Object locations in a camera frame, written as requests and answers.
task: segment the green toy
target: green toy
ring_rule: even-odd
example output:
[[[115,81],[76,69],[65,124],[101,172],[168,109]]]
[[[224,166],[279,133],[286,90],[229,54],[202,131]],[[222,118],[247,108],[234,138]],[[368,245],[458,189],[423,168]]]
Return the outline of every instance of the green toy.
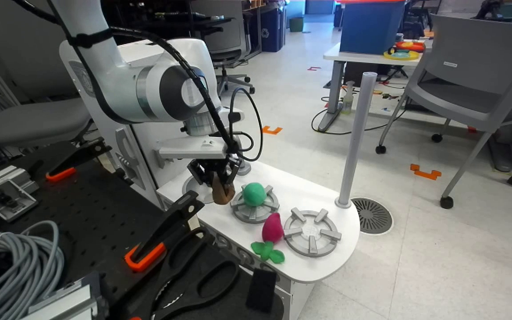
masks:
[[[280,250],[273,248],[273,241],[254,241],[250,246],[263,262],[270,259],[272,262],[279,264],[286,259]]]
[[[243,202],[247,205],[261,205],[266,200],[266,188],[259,182],[248,182],[241,188]]]

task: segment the green object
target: green object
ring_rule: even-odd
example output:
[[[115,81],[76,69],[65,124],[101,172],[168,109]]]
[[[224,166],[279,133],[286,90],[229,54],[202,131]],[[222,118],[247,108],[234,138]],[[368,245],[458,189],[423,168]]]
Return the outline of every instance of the green object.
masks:
[[[241,188],[243,202],[247,205],[261,205],[266,200],[266,189],[259,182],[248,182]]]
[[[304,17],[302,15],[289,19],[289,31],[304,31]]]
[[[250,246],[254,253],[261,257],[261,261],[270,259],[275,264],[286,261],[284,253],[273,248],[273,241],[254,241]]]

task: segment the wire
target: wire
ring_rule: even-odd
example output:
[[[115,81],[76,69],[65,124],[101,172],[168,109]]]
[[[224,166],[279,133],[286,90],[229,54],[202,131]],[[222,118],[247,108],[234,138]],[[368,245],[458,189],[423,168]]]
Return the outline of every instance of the wire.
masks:
[[[14,0],[14,3],[21,5],[24,10],[28,10],[28,12],[35,13],[35,15],[39,15],[40,19],[46,19],[46,21],[49,21],[49,22],[58,24],[56,15],[40,10],[39,6],[32,5],[28,0]]]
[[[240,149],[241,152],[250,150],[250,149],[254,147],[254,138],[252,138],[252,134],[248,134],[248,133],[245,133],[245,131],[234,131],[234,134],[241,134],[241,136],[248,138],[248,141],[250,141],[248,147]]]
[[[156,33],[149,33],[149,31],[142,31],[142,29],[131,29],[131,28],[119,28],[119,26],[110,26],[110,29],[117,35],[126,35],[126,37],[133,37],[133,38],[149,38],[152,40],[154,44],[161,45],[183,69],[184,72],[188,74],[188,77],[192,77],[192,81],[195,83],[195,86],[199,88],[204,102],[206,102],[206,108],[218,129],[218,133],[222,134],[224,141],[227,143],[229,150],[234,152],[238,150],[238,145],[236,145],[236,140],[232,138],[232,133],[227,133],[220,117],[218,117],[218,109],[216,106],[213,104],[204,83],[200,81],[200,74],[197,74],[190,65],[188,61],[181,56],[181,53],[172,47],[165,38],[161,38],[160,35]]]
[[[259,117],[259,111],[257,111],[257,106],[256,106],[256,102],[254,102],[254,99],[252,99],[252,93],[248,92],[248,90],[245,90],[243,86],[236,86],[234,90],[232,90],[232,93],[231,93],[231,113],[232,113],[232,109],[234,109],[234,99],[236,99],[236,93],[238,92],[243,92],[247,97],[248,97],[248,101],[250,101],[250,104],[252,104],[252,109],[254,109],[254,113],[256,113],[256,120],[257,120],[257,131],[259,131],[259,145],[257,145],[257,152],[256,152],[256,156],[254,157],[247,157],[245,154],[241,154],[241,152],[238,152],[238,156],[240,157],[243,157],[243,159],[247,159],[247,161],[256,161],[259,156],[261,156],[261,149],[263,149],[263,131],[261,131],[261,117]]]
[[[72,37],[67,29],[67,26],[64,24],[64,21],[60,19],[60,15],[56,13],[56,6],[53,5],[51,0],[48,0],[48,5],[49,8],[53,10],[53,15],[33,6],[32,3],[28,3],[26,0],[14,0],[16,3],[19,3],[23,8],[33,12],[35,15],[49,21],[49,22],[56,22],[62,26],[62,29]],[[195,86],[199,88],[202,99],[204,99],[204,104],[220,133],[220,136],[224,138],[225,145],[227,145],[227,150],[229,152],[238,152],[240,154],[240,149],[238,149],[238,143],[236,140],[232,138],[232,131],[225,131],[220,117],[218,117],[218,109],[216,106],[213,104],[204,83],[200,81],[202,76],[199,76],[192,67],[190,63],[181,56],[181,53],[172,47],[163,37],[156,35],[156,33],[149,33],[149,31],[142,31],[142,29],[131,29],[131,28],[120,28],[120,26],[110,26],[110,29],[115,33],[115,35],[126,35],[126,37],[131,37],[131,38],[149,38],[152,40],[154,44],[161,45],[183,69],[184,72],[188,74],[188,77],[192,77],[192,81],[195,83]],[[88,77],[92,81],[92,86],[96,88],[96,92],[101,92],[99,88],[99,83],[97,79],[94,77],[92,74],[92,69],[87,65],[83,54],[80,53],[80,49],[74,45],[74,51],[78,54],[78,58],[81,60],[83,67],[87,69],[88,72]]]
[[[396,122],[401,115],[403,115],[403,111],[405,109],[401,109],[394,118],[392,118],[392,122]],[[318,127],[314,127],[312,124],[314,124],[314,118],[318,117],[318,115],[321,115],[321,113],[325,113],[325,109],[320,109],[320,111],[316,111],[312,117],[311,117],[311,129],[312,131],[316,131],[316,133],[321,133],[321,134],[352,134],[352,131],[320,131]],[[380,125],[369,125],[369,127],[364,127],[362,131],[375,131],[375,129],[382,129],[382,127],[385,127],[387,125],[387,122],[385,124],[380,124]]]
[[[51,239],[28,234],[48,225]],[[64,253],[58,246],[58,227],[53,220],[32,223],[23,232],[0,232],[0,253],[8,252],[10,268],[0,275],[0,317],[21,317],[28,307],[55,291]]]

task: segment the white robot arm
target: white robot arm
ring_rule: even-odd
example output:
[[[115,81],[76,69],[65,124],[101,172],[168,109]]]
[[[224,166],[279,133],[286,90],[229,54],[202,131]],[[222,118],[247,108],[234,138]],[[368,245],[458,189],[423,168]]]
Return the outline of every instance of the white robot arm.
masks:
[[[177,38],[170,44],[156,35],[108,26],[99,0],[48,0],[53,15],[33,8],[26,0],[16,0],[33,13],[58,22],[81,60],[96,101],[117,122],[170,122],[183,120],[188,134],[216,134],[224,140],[220,154],[193,154],[188,165],[199,182],[220,191],[220,202],[234,193],[232,177],[238,172],[241,150],[232,133],[225,129],[218,108],[215,69],[208,47],[199,38]],[[120,58],[113,33],[151,38],[165,51],[156,63],[129,67]]]

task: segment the red object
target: red object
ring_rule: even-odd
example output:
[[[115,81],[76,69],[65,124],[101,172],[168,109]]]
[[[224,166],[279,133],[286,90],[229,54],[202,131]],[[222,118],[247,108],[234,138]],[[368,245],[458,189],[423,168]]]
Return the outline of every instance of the red object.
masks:
[[[76,173],[76,168],[74,168],[74,166],[69,166],[69,168],[60,170],[60,172],[56,172],[56,173],[46,173],[46,181],[49,181],[49,182],[58,182],[58,181],[64,181],[64,179],[67,179],[67,177],[71,177],[71,175],[74,175],[74,173]]]
[[[426,45],[423,42],[396,42],[394,44],[396,49],[408,49],[408,51],[419,51],[423,53],[426,49]]]
[[[280,225],[279,213],[272,213],[261,227],[261,237],[264,241],[277,243],[284,236],[284,227]]]
[[[128,250],[124,253],[124,261],[129,266],[131,271],[135,273],[142,273],[145,271],[158,257],[161,257],[167,250],[165,243],[158,243],[156,246],[152,246],[144,257],[140,257],[138,261],[133,261],[133,253],[136,250],[138,245],[131,246],[131,250]]]

